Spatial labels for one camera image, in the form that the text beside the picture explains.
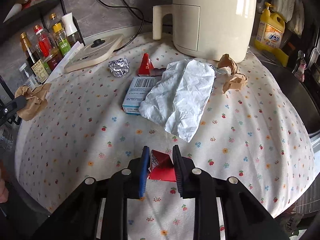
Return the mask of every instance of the crumpled brown paper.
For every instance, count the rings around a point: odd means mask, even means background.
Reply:
[[[238,66],[233,59],[229,57],[229,54],[224,54],[221,57],[217,68],[222,67],[229,67],[231,69],[231,75],[227,78],[222,87],[223,93],[225,93],[228,89],[241,90],[248,83],[247,76],[238,72]]]
[[[17,114],[25,121],[29,121],[34,118],[39,112],[41,112],[48,104],[45,96],[49,92],[51,84],[44,84],[36,87],[33,91],[28,86],[21,86],[17,89],[15,97],[20,95],[25,96],[27,104],[24,108],[20,109]]]

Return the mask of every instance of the crumpled paper towel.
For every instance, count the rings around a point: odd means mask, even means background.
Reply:
[[[41,112],[48,104],[45,96],[49,92],[50,87],[50,83],[38,86],[33,91],[31,91],[31,88],[28,86],[19,87],[16,91],[15,97],[21,95],[25,96],[27,104],[17,112],[18,116],[25,121],[29,121]]]
[[[229,57],[229,54],[224,54],[218,63],[218,69],[223,67],[230,67],[231,69],[231,75],[227,78],[222,87],[223,93],[228,89],[241,90],[248,83],[247,76],[238,72],[238,66],[233,59]]]
[[[208,63],[184,59],[168,64],[139,112],[164,130],[190,142],[210,97],[215,72]]]

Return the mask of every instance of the green label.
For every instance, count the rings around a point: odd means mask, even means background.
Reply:
[[[65,56],[69,52],[69,50],[71,50],[71,47],[67,38],[59,42],[59,48],[63,56]]]
[[[47,71],[47,73],[50,75],[52,71],[51,71],[51,69],[49,68],[48,63],[44,62],[44,63],[43,63],[43,66],[44,66],[45,70]]]

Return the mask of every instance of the barcode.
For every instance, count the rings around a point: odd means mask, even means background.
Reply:
[[[134,84],[135,88],[151,88],[153,84],[153,78],[138,78]]]

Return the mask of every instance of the red triangular carton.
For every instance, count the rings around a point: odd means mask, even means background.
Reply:
[[[149,179],[176,182],[173,163],[168,154],[151,151]]]

